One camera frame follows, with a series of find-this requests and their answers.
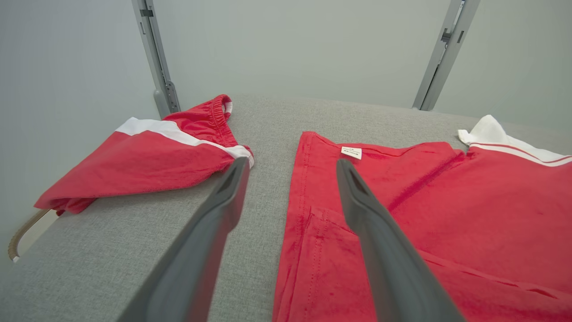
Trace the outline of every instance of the white clothing tag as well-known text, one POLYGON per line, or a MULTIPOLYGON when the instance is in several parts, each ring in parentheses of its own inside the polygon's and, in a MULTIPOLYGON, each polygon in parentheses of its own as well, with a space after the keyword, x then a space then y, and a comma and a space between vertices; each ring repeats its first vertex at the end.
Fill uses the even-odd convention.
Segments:
POLYGON ((360 148, 348 148, 341 147, 341 153, 349 156, 353 156, 356 159, 362 159, 362 149, 360 148))

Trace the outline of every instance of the red garment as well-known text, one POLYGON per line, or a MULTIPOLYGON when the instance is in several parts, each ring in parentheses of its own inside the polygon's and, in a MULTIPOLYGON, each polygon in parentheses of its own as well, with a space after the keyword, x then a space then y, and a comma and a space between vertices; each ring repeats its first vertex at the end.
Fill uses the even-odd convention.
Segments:
POLYGON ((236 143, 227 120, 227 95, 163 121, 127 120, 34 205, 77 214, 96 198, 194 186, 252 151, 236 143))
POLYGON ((443 142, 394 149, 303 133, 272 320, 376 321, 337 187, 347 158, 468 321, 572 321, 572 157, 509 137, 490 116, 459 136, 466 155, 443 142))

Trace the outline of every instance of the red stripe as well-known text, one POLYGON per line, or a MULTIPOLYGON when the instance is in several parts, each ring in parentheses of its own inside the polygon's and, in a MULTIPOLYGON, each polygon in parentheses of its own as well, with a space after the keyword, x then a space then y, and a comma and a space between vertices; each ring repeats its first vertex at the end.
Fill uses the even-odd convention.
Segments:
POLYGON ((562 161, 562 160, 565 160, 565 159, 568 159, 568 158, 572 158, 572 155, 567 155, 567 156, 564 156, 564 157, 562 157, 562 158, 560 158, 560 159, 557 159, 557 160, 542 161, 542 160, 538 159, 538 157, 536 157, 535 155, 532 155, 532 154, 530 154, 530 153, 528 153, 528 152, 526 152, 526 151, 524 151, 524 150, 521 150, 521 149, 519 149, 519 148, 517 148, 517 147, 513 147, 513 146, 507 146, 507 145, 504 145, 504 144, 493 144, 493 143, 478 143, 478 142, 473 142, 473 143, 471 143, 471 145, 472 145, 472 144, 480 144, 481 146, 493 146, 493 147, 511 148, 511 149, 520 151, 520 152, 522 152, 522 153, 528 154, 528 155, 532 156, 533 158, 535 158, 536 160, 538 160, 538 161, 540 161, 540 162, 544 162, 544 163, 554 163, 554 162, 562 161))

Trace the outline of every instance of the red and white garment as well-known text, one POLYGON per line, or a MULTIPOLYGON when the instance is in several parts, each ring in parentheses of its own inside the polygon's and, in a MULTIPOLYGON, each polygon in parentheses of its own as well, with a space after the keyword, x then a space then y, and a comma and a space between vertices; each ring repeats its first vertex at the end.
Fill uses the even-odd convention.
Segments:
POLYGON ((272 320, 376 321, 337 189, 336 161, 348 158, 468 321, 572 321, 572 156, 506 135, 492 116, 459 137, 466 154, 303 133, 272 320))
POLYGON ((162 121, 132 117, 34 206, 77 214, 99 197, 194 186, 241 156, 252 167, 252 151, 228 127, 231 112, 230 97, 219 95, 162 121))

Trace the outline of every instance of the gray table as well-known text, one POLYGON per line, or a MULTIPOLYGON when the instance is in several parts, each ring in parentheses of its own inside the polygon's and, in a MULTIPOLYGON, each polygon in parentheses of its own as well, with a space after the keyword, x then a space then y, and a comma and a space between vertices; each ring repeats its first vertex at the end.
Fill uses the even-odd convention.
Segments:
MULTIPOLYGON (((338 143, 402 148, 445 141, 477 119, 404 108, 310 99, 235 96, 229 125, 255 156, 239 225, 227 240, 210 321, 270 321, 290 178, 302 131, 338 143)), ((504 124, 536 147, 572 154, 571 141, 504 124)), ((215 175, 189 189, 101 198, 64 214, 0 286, 1 321, 113 321, 197 206, 215 175)))

